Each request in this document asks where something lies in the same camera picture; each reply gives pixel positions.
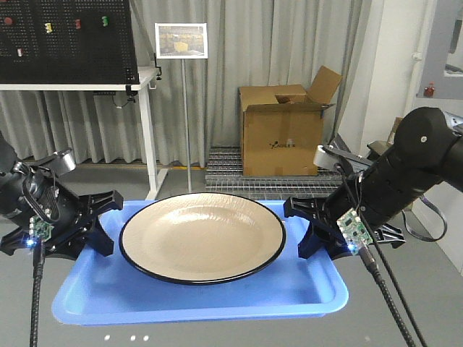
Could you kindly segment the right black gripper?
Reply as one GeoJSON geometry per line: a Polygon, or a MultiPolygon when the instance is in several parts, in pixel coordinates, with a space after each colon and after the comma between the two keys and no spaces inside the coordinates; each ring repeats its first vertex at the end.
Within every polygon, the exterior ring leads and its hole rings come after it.
{"type": "MultiPolygon", "coordinates": [[[[363,216],[372,229],[442,181],[462,189],[462,118],[439,108],[420,107],[399,124],[394,144],[364,173],[361,190],[363,216]]],[[[335,230],[319,220],[325,198],[290,197],[284,216],[309,220],[297,245],[298,257],[309,259],[325,249],[336,259],[335,230]]]]}

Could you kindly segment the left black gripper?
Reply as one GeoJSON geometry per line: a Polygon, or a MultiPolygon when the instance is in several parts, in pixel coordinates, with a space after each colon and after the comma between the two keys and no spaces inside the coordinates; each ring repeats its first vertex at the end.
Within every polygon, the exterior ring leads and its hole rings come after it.
{"type": "Polygon", "coordinates": [[[124,198],[116,190],[77,196],[52,170],[13,162],[1,168],[1,216],[17,226],[1,238],[1,251],[41,247],[47,257],[76,260],[85,244],[108,257],[114,241],[99,218],[121,210],[124,198]]]}

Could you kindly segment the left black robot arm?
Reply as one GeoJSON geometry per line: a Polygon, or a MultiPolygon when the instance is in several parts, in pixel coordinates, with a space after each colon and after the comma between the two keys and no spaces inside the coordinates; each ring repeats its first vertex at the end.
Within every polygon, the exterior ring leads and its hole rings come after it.
{"type": "Polygon", "coordinates": [[[117,191],[77,195],[66,188],[54,168],[62,154],[26,164],[14,148],[1,140],[1,216],[17,225],[1,238],[1,251],[13,255],[17,249],[33,248],[42,239],[47,257],[76,260],[89,246],[104,257],[114,243],[104,231],[99,216],[123,208],[117,191]]]}

